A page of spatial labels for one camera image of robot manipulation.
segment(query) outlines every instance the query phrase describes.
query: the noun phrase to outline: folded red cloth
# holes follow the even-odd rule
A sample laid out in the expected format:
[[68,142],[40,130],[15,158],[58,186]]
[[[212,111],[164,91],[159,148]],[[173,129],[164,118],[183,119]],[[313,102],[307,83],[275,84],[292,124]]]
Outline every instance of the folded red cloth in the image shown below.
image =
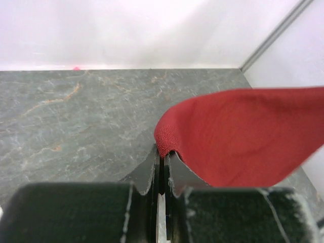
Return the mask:
[[272,186],[324,144],[324,87],[239,89],[171,107],[154,137],[213,186]]

